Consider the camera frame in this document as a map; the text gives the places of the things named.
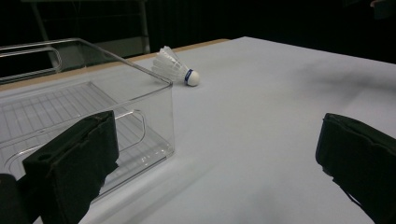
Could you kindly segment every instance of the white shuttlecock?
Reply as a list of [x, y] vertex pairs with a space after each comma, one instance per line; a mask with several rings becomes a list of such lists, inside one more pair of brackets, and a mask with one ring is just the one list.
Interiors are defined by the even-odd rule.
[[172, 81], [183, 81], [189, 86], [199, 84], [199, 74], [183, 64], [176, 54], [166, 46], [157, 53], [151, 70]]

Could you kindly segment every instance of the white table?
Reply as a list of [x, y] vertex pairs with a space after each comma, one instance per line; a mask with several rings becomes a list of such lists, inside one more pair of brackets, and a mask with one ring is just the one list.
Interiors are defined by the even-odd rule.
[[373, 223], [315, 151], [327, 112], [396, 136], [396, 64], [248, 37], [178, 56], [202, 83], [173, 88], [176, 154], [83, 223]]

